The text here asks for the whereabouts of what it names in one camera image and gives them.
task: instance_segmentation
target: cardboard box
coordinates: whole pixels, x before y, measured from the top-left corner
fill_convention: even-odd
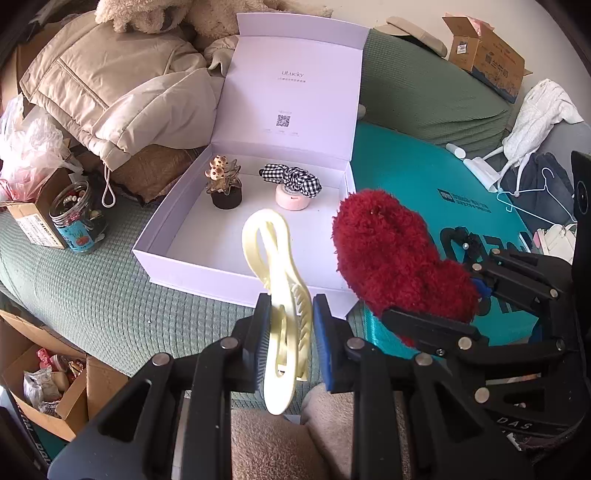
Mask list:
[[[49,208],[61,191],[71,184],[69,171],[58,168],[41,189],[35,203],[0,202],[0,206],[8,208],[32,244],[66,248],[64,239],[49,217]]]
[[[86,397],[88,419],[94,416],[121,390],[129,378],[93,356],[86,359]]]
[[[88,423],[89,408],[94,416],[125,384],[127,377],[96,358],[86,355],[47,326],[38,327],[23,318],[18,309],[0,310],[0,372],[23,413],[40,427],[71,441]],[[86,369],[64,393],[56,412],[61,419],[31,407],[22,392],[23,372],[39,370],[37,350],[72,358],[86,358]],[[87,390],[92,397],[87,397]]]
[[[467,17],[443,17],[453,33],[449,61],[515,103],[525,75],[524,59],[485,25],[480,36]]]
[[[212,142],[162,202],[134,246],[150,281],[211,299],[254,307],[265,291],[242,251],[242,228],[262,208],[280,212],[294,262],[312,296],[326,294],[344,317],[357,302],[337,272],[332,219],[355,192],[350,159],[357,120],[363,46],[369,29],[309,15],[238,14],[241,38],[217,107]],[[204,175],[215,155],[242,166],[242,203],[214,207]],[[266,163],[297,166],[323,186],[310,206],[289,212]]]
[[[37,35],[35,35],[29,42],[18,44],[12,55],[4,64],[0,72],[0,87],[2,89],[2,112],[6,110],[6,106],[10,100],[21,93],[19,82],[22,75],[27,71],[29,65],[39,52],[49,43],[49,41],[61,29],[61,24],[50,23],[43,27]],[[30,106],[25,106],[24,116],[27,116]]]
[[[0,311],[0,315],[14,329],[9,333],[9,330],[3,328],[3,336],[10,335],[14,340],[16,335],[20,335],[31,341],[26,351],[14,359],[10,365],[3,368],[2,377],[5,386],[12,392],[18,406],[21,407],[22,412],[29,420],[64,440],[73,440],[76,433],[88,423],[86,371],[74,380],[56,407],[56,413],[61,416],[60,419],[41,413],[27,403],[22,392],[23,372],[39,370],[39,359],[36,353],[41,347],[72,358],[85,358],[86,354],[66,345],[53,336],[49,329],[36,327],[12,313]]]

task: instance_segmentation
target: gingham scrunchie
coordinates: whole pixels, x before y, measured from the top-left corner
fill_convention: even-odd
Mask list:
[[[268,163],[259,171],[262,179],[273,183],[281,183],[292,192],[299,192],[313,199],[322,190],[317,177],[309,171],[298,167],[288,167],[277,163]]]

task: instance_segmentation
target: black round base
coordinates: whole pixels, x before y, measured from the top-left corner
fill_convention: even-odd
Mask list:
[[[226,195],[224,192],[213,192],[212,202],[217,208],[222,210],[236,208],[242,202],[242,189],[231,187],[229,195]]]

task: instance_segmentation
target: red fuzzy mitten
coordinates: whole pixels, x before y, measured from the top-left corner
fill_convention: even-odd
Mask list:
[[[463,323],[474,318],[478,292],[468,272],[441,260],[423,218],[385,191],[343,200],[333,241],[339,272],[374,315],[396,306]]]

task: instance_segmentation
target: pink round container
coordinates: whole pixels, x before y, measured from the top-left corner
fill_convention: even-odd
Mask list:
[[[278,185],[275,190],[275,201],[277,205],[285,210],[297,211],[303,210],[308,206],[310,200],[305,195],[297,192],[288,192],[285,185]]]

